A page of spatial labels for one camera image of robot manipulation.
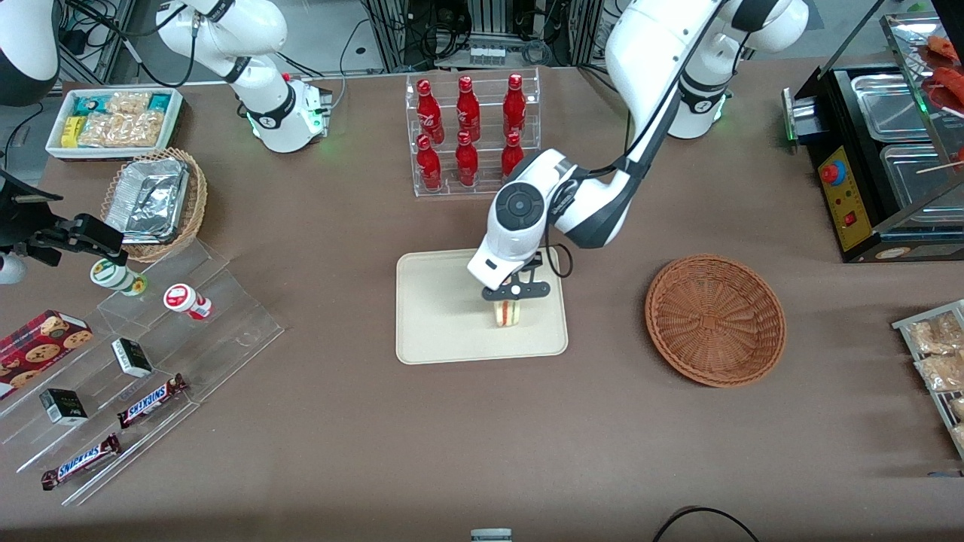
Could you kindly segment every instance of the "clear acrylic display stand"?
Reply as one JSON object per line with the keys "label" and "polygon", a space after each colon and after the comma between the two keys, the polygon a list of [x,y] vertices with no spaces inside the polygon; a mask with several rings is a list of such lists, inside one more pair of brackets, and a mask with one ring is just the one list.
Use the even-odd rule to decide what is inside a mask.
{"label": "clear acrylic display stand", "polygon": [[[475,186],[467,188],[459,182],[458,166],[455,163],[455,149],[459,146],[456,136],[459,121],[455,104],[459,100],[459,75],[462,73],[434,72],[409,75],[405,86],[405,117],[408,121],[409,152],[412,156],[412,179],[416,196],[450,196],[471,194],[494,194],[502,187],[502,150],[505,148],[505,134],[502,131],[502,101],[509,88],[509,75],[522,76],[522,93],[525,95],[525,130],[520,147],[525,154],[536,152],[542,145],[542,100],[539,71],[536,69],[485,69],[469,72],[472,87],[479,99],[482,116],[482,137],[475,142],[479,154],[479,178]],[[415,138],[421,133],[418,123],[418,92],[415,83],[428,79],[432,83],[432,95],[442,108],[442,127],[445,140],[435,146],[442,162],[442,190],[429,192],[418,174],[415,156],[418,147]]]}
{"label": "clear acrylic display stand", "polygon": [[[131,461],[198,409],[283,329],[226,269],[227,261],[200,241],[152,264],[147,291],[138,297],[114,293],[84,319],[94,332],[86,347],[48,369],[2,404],[0,438],[4,460],[37,479],[117,433],[121,455],[96,463],[50,492],[63,505],[80,504]],[[168,286],[186,283],[213,303],[205,320],[168,311],[161,297]],[[138,341],[154,371],[135,378],[121,371],[111,342]],[[117,413],[181,373],[189,388],[121,430]],[[89,418],[75,427],[50,422],[38,395],[45,388],[74,390]]]}

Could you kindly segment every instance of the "wicker basket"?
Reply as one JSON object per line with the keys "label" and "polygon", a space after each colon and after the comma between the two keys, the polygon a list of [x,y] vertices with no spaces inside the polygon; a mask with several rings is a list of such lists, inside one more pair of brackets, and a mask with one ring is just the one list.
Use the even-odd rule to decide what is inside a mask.
{"label": "wicker basket", "polygon": [[787,321],[773,290],[745,265],[714,255],[664,267],[646,294],[646,327],[663,358],[716,388],[763,378],[780,360]]}
{"label": "wicker basket", "polygon": [[[198,167],[198,162],[183,150],[164,149],[145,154],[128,162],[123,168],[134,162],[160,160],[162,158],[181,160],[191,168],[191,174],[188,177],[187,194],[184,195],[180,223],[177,225],[178,234],[174,241],[166,245],[124,245],[124,250],[132,259],[143,263],[153,263],[167,253],[186,247],[198,234],[198,230],[201,229],[201,221],[204,219],[204,205],[207,203],[207,180],[204,178],[204,172]],[[111,208],[111,202],[114,200],[114,190],[117,189],[118,179],[121,178],[123,168],[120,168],[120,171],[114,176],[110,188],[107,189],[107,196],[100,206],[100,220],[107,218],[107,211]]]}

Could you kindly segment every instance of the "yellow control panel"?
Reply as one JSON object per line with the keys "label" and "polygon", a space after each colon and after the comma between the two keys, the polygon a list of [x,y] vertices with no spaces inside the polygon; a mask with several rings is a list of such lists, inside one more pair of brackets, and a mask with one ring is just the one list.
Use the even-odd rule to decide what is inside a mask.
{"label": "yellow control panel", "polygon": [[823,195],[834,219],[837,237],[843,249],[848,251],[870,237],[873,229],[864,202],[860,199],[857,183],[850,172],[850,162],[846,159],[844,148],[835,150],[820,164],[817,174],[820,175]]}

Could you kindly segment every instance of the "coca-cola bottle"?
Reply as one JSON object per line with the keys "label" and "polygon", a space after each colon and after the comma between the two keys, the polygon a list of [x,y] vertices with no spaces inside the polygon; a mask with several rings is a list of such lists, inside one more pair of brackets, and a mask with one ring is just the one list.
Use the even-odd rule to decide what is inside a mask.
{"label": "coca-cola bottle", "polygon": [[502,131],[506,137],[513,131],[525,130],[525,95],[522,94],[522,76],[509,75],[509,92],[502,102]]}
{"label": "coca-cola bottle", "polygon": [[479,173],[479,153],[475,150],[467,130],[459,132],[459,147],[455,149],[455,161],[459,164],[459,182],[467,188],[475,186]]}
{"label": "coca-cola bottle", "polygon": [[522,162],[522,147],[519,147],[519,132],[512,132],[505,138],[505,149],[502,150],[502,182],[509,177],[516,164]]}
{"label": "coca-cola bottle", "polygon": [[442,163],[439,161],[439,155],[432,149],[432,142],[427,135],[418,134],[415,144],[418,145],[418,154],[415,155],[418,175],[422,179],[422,184],[425,185],[425,190],[429,192],[442,190]]}
{"label": "coca-cola bottle", "polygon": [[432,138],[434,145],[441,145],[445,141],[445,129],[442,128],[442,108],[432,96],[432,85],[427,79],[419,79],[415,84],[418,89],[418,123],[422,132]]}
{"label": "coca-cola bottle", "polygon": [[472,78],[463,75],[459,77],[459,101],[455,104],[459,114],[459,129],[465,130],[472,141],[482,137],[482,121],[479,113],[479,98],[472,90]]}

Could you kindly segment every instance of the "table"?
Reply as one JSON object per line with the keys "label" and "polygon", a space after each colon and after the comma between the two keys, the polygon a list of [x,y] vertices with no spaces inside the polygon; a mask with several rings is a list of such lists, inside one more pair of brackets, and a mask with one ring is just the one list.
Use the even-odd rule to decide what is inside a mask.
{"label": "table", "polygon": [[[521,542],[637,541],[689,504],[764,540],[959,538],[961,482],[924,477],[959,460],[889,323],[960,298],[961,267],[840,263],[805,153],[780,144],[780,90],[816,64],[741,65],[712,132],[666,141],[620,236],[574,251],[563,355],[443,366],[395,359],[395,262],[477,246],[489,202],[413,196],[404,78],[351,80],[331,137],[290,155],[251,136],[229,87],[185,87],[179,145],[210,185],[201,238],[288,331],[83,506],[0,459],[0,538],[441,542],[505,526]],[[574,69],[543,76],[545,144],[608,163],[620,99]],[[117,167],[52,159],[41,188],[64,214],[93,211]],[[656,272],[703,252],[783,303],[787,350],[758,384],[685,380],[643,331]],[[32,265],[0,290],[0,328],[92,310],[92,261]],[[664,540],[696,536],[742,539],[688,517]]]}

